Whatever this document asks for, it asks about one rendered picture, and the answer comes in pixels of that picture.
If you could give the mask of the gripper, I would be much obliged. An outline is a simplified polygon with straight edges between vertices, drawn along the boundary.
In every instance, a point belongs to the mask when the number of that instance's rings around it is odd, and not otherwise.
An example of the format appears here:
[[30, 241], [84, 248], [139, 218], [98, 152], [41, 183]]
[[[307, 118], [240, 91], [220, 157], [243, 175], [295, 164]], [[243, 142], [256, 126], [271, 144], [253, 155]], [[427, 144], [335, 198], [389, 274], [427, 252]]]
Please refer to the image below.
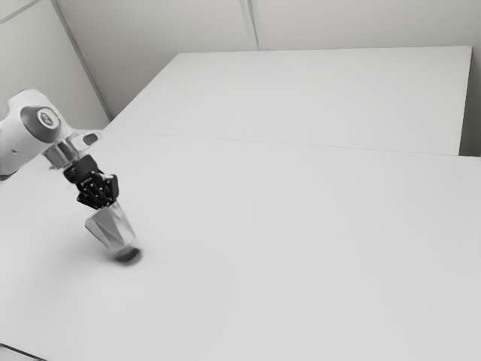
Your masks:
[[97, 162], [86, 155], [63, 171], [63, 175], [78, 190], [77, 201], [95, 210], [111, 206], [119, 196], [119, 182], [115, 174], [102, 174]]

